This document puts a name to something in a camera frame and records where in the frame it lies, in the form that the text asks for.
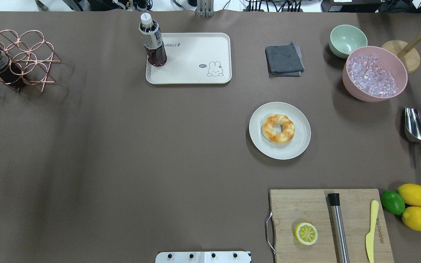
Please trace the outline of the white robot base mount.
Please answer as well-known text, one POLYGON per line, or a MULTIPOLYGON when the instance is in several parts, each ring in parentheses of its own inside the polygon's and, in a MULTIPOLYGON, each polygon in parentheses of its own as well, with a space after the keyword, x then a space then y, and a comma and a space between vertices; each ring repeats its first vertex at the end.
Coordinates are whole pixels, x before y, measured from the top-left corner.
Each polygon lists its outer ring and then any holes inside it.
POLYGON ((191 251, 160 252, 156 263, 251 263, 251 253, 247 251, 191 251))

